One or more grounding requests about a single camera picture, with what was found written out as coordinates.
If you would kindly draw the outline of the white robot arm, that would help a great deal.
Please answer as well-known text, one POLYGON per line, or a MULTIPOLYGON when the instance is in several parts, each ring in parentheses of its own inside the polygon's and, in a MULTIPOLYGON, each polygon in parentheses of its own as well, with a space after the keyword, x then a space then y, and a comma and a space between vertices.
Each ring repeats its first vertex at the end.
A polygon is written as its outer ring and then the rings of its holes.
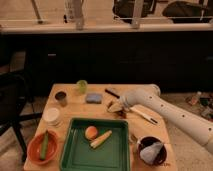
POLYGON ((117 107, 143 105, 172 122, 213 155, 213 122, 166 102, 160 97, 157 85, 143 84, 123 93, 117 93, 113 88, 106 88, 106 91, 118 98, 110 107, 111 111, 115 111, 117 107))

